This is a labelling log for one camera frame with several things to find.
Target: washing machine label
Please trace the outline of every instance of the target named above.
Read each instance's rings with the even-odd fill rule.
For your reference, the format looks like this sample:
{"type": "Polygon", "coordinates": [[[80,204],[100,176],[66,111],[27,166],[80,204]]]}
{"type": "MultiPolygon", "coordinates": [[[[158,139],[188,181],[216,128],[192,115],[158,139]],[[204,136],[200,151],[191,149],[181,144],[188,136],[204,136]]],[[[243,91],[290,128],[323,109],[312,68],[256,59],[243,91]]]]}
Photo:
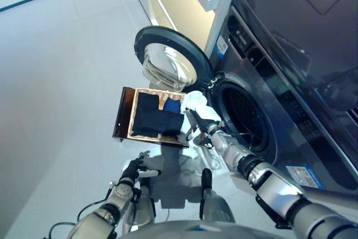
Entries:
{"type": "Polygon", "coordinates": [[[293,180],[301,185],[316,189],[323,189],[316,175],[309,166],[286,166],[293,180]]]}
{"type": "Polygon", "coordinates": [[[225,42],[223,37],[220,35],[215,45],[216,53],[220,59],[224,58],[226,51],[228,50],[228,44],[225,42]]]}

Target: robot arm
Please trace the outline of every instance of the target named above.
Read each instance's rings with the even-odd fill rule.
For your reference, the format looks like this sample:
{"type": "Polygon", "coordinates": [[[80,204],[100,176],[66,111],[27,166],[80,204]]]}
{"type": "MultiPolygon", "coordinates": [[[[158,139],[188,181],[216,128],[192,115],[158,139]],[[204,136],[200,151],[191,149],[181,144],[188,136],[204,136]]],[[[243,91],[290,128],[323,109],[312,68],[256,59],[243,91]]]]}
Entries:
{"type": "Polygon", "coordinates": [[[239,172],[256,191],[256,201],[276,228],[292,228],[297,238],[358,238],[356,223],[321,204],[311,203],[300,186],[223,132],[218,122],[203,120],[195,111],[191,113],[229,169],[239,172]]]}
{"type": "Polygon", "coordinates": [[[143,163],[143,156],[130,162],[109,198],[92,213],[81,219],[71,230],[68,238],[116,238],[115,227],[124,215],[134,196],[135,179],[143,163]]]}

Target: white floor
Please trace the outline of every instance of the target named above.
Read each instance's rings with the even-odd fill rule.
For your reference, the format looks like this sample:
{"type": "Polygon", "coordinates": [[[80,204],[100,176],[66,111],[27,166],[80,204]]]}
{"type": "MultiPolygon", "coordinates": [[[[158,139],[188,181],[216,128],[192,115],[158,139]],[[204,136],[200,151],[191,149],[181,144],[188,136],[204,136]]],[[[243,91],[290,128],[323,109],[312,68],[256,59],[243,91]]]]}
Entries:
{"type": "MultiPolygon", "coordinates": [[[[148,85],[133,51],[146,25],[138,0],[36,0],[0,13],[0,238],[42,238],[52,224],[75,221],[126,160],[158,152],[111,138],[122,87],[148,85]]],[[[214,189],[237,223],[294,238],[228,174],[214,189]]],[[[198,218],[199,204],[182,195],[184,209],[156,202],[157,222],[198,218]]]]}

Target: cable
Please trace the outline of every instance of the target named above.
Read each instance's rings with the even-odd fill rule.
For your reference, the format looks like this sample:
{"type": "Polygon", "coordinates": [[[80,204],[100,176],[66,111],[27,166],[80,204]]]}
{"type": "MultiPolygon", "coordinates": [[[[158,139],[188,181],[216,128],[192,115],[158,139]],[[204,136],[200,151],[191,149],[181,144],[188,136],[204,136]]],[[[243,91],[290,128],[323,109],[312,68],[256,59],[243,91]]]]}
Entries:
{"type": "Polygon", "coordinates": [[[52,231],[53,231],[53,229],[54,229],[55,227],[57,227],[57,226],[60,226],[60,225],[75,226],[76,224],[73,223],[73,222],[58,222],[58,223],[54,224],[54,225],[51,227],[50,231],[49,231],[49,239],[52,238],[52,231]]]}
{"type": "Polygon", "coordinates": [[[108,199],[108,197],[109,197],[110,194],[111,194],[111,191],[112,191],[112,187],[110,187],[110,188],[108,189],[107,194],[106,194],[106,197],[105,197],[104,199],[99,200],[99,201],[95,201],[94,203],[91,203],[91,204],[89,204],[89,205],[86,205],[86,206],[78,213],[78,215],[77,215],[77,222],[79,222],[79,218],[80,218],[81,214],[83,213],[83,211],[85,211],[87,208],[92,207],[92,206],[94,206],[94,205],[96,205],[96,204],[103,203],[105,200],[108,199]]]}
{"type": "Polygon", "coordinates": [[[134,206],[133,219],[132,219],[132,224],[130,225],[130,228],[129,228],[129,232],[132,230],[132,227],[133,227],[134,221],[135,221],[135,214],[136,214],[136,205],[135,205],[135,203],[133,203],[133,206],[134,206]]]}
{"type": "Polygon", "coordinates": [[[168,219],[169,219],[169,216],[170,216],[170,209],[168,208],[168,214],[167,214],[167,218],[166,218],[166,220],[165,220],[164,222],[167,222],[167,221],[168,221],[168,219]]]}

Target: navy clothing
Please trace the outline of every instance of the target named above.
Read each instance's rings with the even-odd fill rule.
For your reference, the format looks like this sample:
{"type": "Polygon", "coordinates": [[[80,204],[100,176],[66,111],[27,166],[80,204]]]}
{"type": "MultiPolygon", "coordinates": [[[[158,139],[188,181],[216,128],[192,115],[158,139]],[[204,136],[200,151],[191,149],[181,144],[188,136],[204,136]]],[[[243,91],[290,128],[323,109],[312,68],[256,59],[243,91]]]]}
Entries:
{"type": "Polygon", "coordinates": [[[180,113],[180,101],[168,98],[164,104],[163,110],[173,113],[180,113]]]}

